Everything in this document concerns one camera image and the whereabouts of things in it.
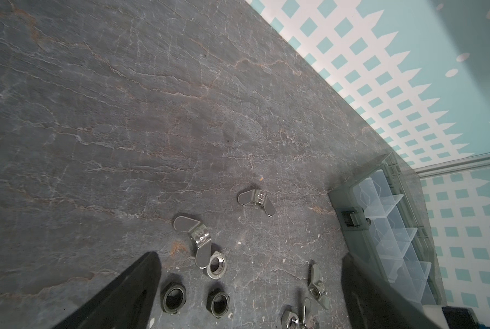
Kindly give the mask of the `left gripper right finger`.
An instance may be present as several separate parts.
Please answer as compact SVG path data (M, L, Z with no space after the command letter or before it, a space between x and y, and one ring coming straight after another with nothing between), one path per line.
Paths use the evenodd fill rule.
M358 256L342 259L342 291L352 328L437 328Z

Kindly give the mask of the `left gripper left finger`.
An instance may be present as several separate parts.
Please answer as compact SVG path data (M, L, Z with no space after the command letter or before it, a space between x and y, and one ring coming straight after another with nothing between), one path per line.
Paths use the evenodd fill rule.
M146 252L56 328L146 328L161 279L157 252Z

